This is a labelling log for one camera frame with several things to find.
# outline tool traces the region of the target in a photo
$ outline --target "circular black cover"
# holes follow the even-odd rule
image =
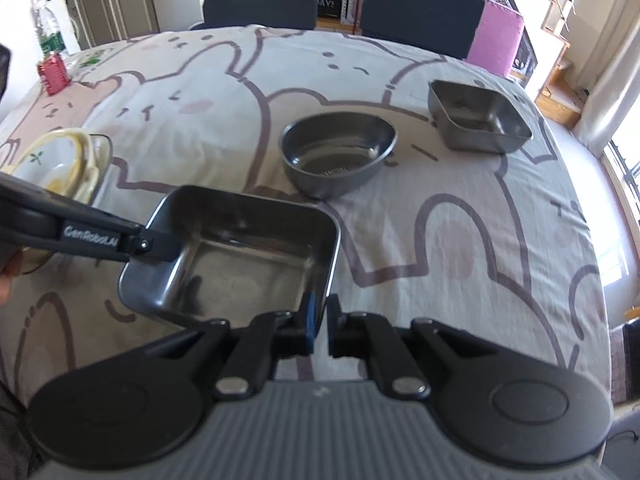
[[[472,452],[524,467],[588,455],[606,438],[611,419],[606,395],[587,378],[513,354],[455,368],[436,410]]]
[[[31,401],[28,428],[54,460],[85,469],[139,465],[193,433],[202,396],[174,363],[116,364],[123,366],[90,367],[53,380]]]

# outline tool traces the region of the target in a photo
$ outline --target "white floor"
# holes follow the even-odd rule
[[[624,311],[633,305],[640,292],[640,265],[635,245],[618,197],[600,161],[564,126],[551,121],[549,125],[591,230],[609,326],[614,327],[624,322]]]

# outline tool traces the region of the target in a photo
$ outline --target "plastic bottle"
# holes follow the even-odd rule
[[[36,4],[34,21],[36,23],[38,42],[44,57],[53,52],[58,52],[65,59],[68,56],[68,51],[66,50],[65,41],[62,39],[60,25],[53,12],[47,7],[46,1],[41,0]]]

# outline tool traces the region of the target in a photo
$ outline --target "tablecloth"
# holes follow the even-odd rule
[[[39,135],[84,126],[111,138],[95,205],[146,222],[165,193],[197,183],[303,200],[287,181],[278,136],[299,118],[376,114],[399,140],[380,174],[325,207],[342,240],[332,292],[345,310],[408,326],[429,316],[586,373],[610,387],[606,310],[590,233],[558,146],[522,88],[417,48],[331,32],[259,26],[164,33],[100,47],[49,97],[40,86],[0,125],[0,164]],[[509,155],[452,152],[434,127],[428,84],[495,89],[533,138]],[[16,280],[0,308],[0,379],[28,402],[46,381],[175,328],[118,300],[121,264],[57,254]],[[220,311],[234,326],[256,314]],[[323,326],[312,358],[278,376],[362,375],[331,360]]]

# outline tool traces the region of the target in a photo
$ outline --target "metal container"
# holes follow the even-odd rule
[[[280,152],[291,183],[307,196],[327,200],[369,181],[396,140],[393,126],[380,117],[334,112],[287,126]]]
[[[197,186],[172,191],[148,229],[178,237],[173,262],[132,258],[122,303],[189,326],[224,317],[247,324],[261,312],[298,310],[316,336],[331,285],[340,228],[315,208]]]
[[[432,81],[429,111],[450,150],[509,153],[532,137],[511,102],[487,88]]]

